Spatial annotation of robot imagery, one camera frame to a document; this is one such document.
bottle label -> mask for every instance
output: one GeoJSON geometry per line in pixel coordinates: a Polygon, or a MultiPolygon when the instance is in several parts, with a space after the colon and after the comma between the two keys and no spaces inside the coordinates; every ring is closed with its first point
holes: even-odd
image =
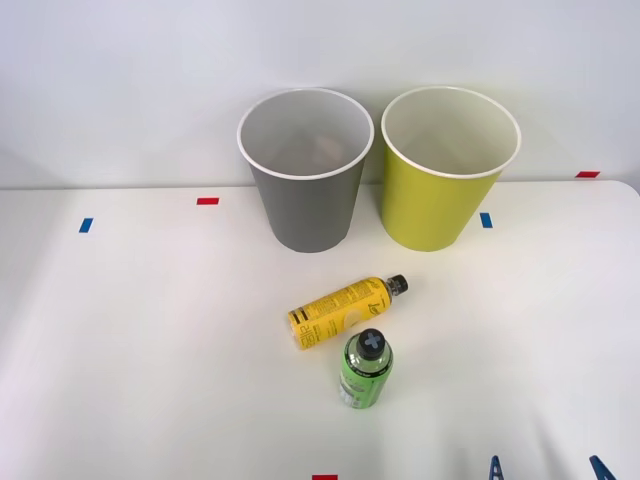
{"type": "Polygon", "coordinates": [[[289,312],[289,325],[303,350],[389,308],[391,297],[376,277],[361,280],[289,312]]]}
{"type": "Polygon", "coordinates": [[[389,363],[379,372],[359,372],[349,362],[347,351],[342,358],[342,371],[340,372],[340,396],[342,400],[353,408],[367,408],[376,403],[382,387],[384,386],[393,364],[393,357],[389,363]]]}

red tape marker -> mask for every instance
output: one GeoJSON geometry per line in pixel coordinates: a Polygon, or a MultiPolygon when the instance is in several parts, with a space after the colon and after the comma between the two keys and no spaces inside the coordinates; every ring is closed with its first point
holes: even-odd
{"type": "Polygon", "coordinates": [[[598,175],[600,175],[600,172],[583,170],[582,172],[579,172],[578,175],[576,175],[576,178],[596,178],[598,175]]]}
{"type": "Polygon", "coordinates": [[[200,197],[196,205],[217,205],[219,201],[218,197],[200,197]]]}

white table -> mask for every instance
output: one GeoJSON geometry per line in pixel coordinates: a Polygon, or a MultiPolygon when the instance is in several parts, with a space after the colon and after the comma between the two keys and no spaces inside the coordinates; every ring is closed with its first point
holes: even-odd
{"type": "Polygon", "coordinates": [[[431,254],[377,192],[320,254],[281,246],[254,188],[0,192],[0,479],[471,480],[494,454],[506,480],[592,480],[592,454],[638,478],[636,192],[498,184],[493,228],[431,254]],[[394,371],[351,410],[348,334],[301,352],[286,312],[396,273],[361,326],[394,371]]]}

black bottle cap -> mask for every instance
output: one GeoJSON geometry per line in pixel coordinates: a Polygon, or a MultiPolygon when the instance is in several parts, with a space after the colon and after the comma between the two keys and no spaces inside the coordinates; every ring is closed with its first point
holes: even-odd
{"type": "Polygon", "coordinates": [[[407,279],[404,278],[404,275],[395,275],[391,277],[391,280],[395,281],[398,285],[398,295],[409,290],[409,283],[407,279]]]}
{"type": "Polygon", "coordinates": [[[365,360],[377,360],[384,353],[386,344],[387,341],[379,330],[367,328],[358,336],[356,351],[365,360]]]}

